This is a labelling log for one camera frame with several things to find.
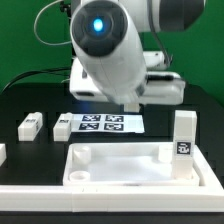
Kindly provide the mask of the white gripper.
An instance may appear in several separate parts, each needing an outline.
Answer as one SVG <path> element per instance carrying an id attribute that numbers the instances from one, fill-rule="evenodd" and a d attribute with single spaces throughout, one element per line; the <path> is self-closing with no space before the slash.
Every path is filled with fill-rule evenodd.
<path id="1" fill-rule="evenodd" d="M 113 102 L 126 104 L 160 104 L 178 105 L 183 102 L 186 82 L 174 72 L 147 72 L 145 86 L 138 88 L 136 96 L 129 100 L 105 95 L 83 69 L 80 61 L 75 59 L 72 65 L 69 90 L 81 101 Z"/>

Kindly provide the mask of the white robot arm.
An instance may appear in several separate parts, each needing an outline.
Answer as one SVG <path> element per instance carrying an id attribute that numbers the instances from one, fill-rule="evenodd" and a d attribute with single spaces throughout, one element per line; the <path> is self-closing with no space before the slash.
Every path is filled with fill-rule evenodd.
<path id="1" fill-rule="evenodd" d="M 178 32 L 202 14 L 206 0 L 78 0 L 71 2 L 76 54 L 70 92 L 78 100 L 116 104 L 183 102 L 185 82 L 166 70 L 163 51 L 142 48 L 141 32 Z"/>

